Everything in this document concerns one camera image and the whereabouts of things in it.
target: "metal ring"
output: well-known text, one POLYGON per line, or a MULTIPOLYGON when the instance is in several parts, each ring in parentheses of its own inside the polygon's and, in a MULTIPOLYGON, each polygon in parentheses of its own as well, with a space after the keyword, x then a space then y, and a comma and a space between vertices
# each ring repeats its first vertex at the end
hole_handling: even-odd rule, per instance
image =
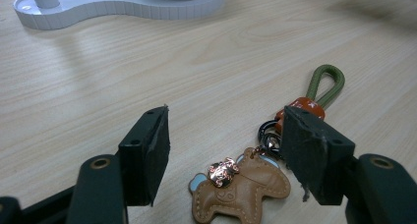
POLYGON ((105 168, 110 164, 110 159, 108 158, 97 158, 89 166, 92 169, 101 169, 105 168))

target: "rose gold charm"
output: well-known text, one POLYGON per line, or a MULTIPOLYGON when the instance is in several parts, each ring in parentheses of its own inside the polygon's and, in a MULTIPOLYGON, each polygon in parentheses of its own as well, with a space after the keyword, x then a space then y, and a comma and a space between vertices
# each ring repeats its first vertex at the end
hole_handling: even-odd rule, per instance
POLYGON ((211 164, 208 168, 208 177, 217 188, 229 186, 235 173, 239 173, 239 167, 229 157, 226 157, 223 162, 211 164))

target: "orange bead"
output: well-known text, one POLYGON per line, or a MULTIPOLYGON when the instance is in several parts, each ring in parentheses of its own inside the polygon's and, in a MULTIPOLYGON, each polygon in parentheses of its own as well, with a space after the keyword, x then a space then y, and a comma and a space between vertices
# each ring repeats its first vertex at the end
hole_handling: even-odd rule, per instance
MULTIPOLYGON (((325 115, 326 115, 325 110, 322 108, 322 106, 320 106, 314 100, 311 100, 310 98, 307 98, 307 97, 299 97, 294 102, 288 104, 288 106, 294 106, 294 107, 297 107, 297 108, 305 109, 305 110, 309 111, 310 113, 316 115, 320 119, 324 119, 325 115)), ((283 118, 284 118, 283 114, 284 114, 284 110, 281 109, 275 115, 275 120, 278 121, 275 124, 275 129, 279 134, 281 134, 281 132, 282 132, 282 121, 283 121, 283 118)))

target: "key ring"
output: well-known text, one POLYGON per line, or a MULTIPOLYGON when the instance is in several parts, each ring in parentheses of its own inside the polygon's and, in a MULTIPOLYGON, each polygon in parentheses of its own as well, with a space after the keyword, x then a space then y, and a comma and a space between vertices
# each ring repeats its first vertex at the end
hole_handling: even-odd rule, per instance
MULTIPOLYGON (((321 65, 314 72, 309 88, 305 97, 299 97, 294 102, 288 104, 289 106, 295 106, 303 108, 321 119, 325 118, 325 110, 327 107, 341 92, 344 86, 344 75, 333 65, 321 65), (319 89, 320 81, 324 74, 330 75, 334 80, 334 86, 329 89, 320 99, 314 101, 319 89)), ((284 160, 280 153, 280 138, 282 131, 283 121, 283 109, 279 110, 273 120, 263 123, 258 129, 258 141, 260 143, 258 151, 261 153, 267 153, 277 160, 284 160), (271 128, 275 128, 274 132, 269 132, 271 128)))

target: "bolt hole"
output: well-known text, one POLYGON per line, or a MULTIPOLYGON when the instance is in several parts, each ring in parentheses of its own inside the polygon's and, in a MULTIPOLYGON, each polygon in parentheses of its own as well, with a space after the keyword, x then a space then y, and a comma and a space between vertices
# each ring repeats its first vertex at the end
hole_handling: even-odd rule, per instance
POLYGON ((91 163, 92 169, 101 169, 105 168, 110 164, 110 159, 108 158, 97 158, 91 163))
POLYGON ((131 140, 132 145, 138 145, 141 143, 141 140, 131 140))
POLYGON ((391 162, 389 162, 388 160, 381 158, 381 157, 372 157, 371 158, 371 162, 380 168, 385 168, 385 169, 392 169, 393 165, 391 162))

